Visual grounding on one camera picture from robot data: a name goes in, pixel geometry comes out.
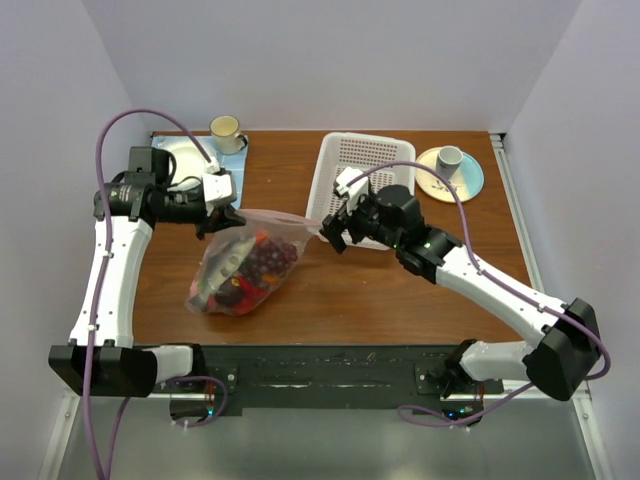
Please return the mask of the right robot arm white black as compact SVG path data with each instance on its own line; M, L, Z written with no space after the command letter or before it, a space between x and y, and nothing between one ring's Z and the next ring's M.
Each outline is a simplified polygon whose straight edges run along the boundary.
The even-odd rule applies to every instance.
M401 185L373 191L367 180L336 185L343 203L322 222L337 252L345 235L391 248L411 274L481 306L517 332L518 342L463 341L445 363L448 386L469 392L480 381L524 380L569 400L603 354L594 308L535 291L471 253L455 236L425 223L417 199Z

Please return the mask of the fake carrot orange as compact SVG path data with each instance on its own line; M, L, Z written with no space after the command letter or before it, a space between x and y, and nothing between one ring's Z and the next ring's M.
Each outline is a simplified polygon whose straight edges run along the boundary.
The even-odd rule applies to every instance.
M253 311L270 293L270 285L265 288L254 286L244 277L233 277L231 286L235 288L233 293L238 297L230 307L232 315L241 316Z

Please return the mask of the clear zip top bag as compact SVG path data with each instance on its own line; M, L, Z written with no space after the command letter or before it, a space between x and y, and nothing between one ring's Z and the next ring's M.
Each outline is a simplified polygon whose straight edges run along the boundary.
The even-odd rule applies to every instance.
M242 316L275 292L321 224L291 213L241 209L243 226L215 234L189 288L192 312Z

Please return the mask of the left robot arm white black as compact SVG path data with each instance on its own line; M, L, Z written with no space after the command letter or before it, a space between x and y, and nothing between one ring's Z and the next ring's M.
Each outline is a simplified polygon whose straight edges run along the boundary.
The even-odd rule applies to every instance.
M177 167L166 150L133 147L127 170L94 196L96 243L84 302L67 343L52 346L48 357L78 395L146 397L165 381L185 392L206 383L199 345L134 344L134 301L155 226L191 224L202 239L244 223L233 206L237 189L229 170L212 165L176 183Z

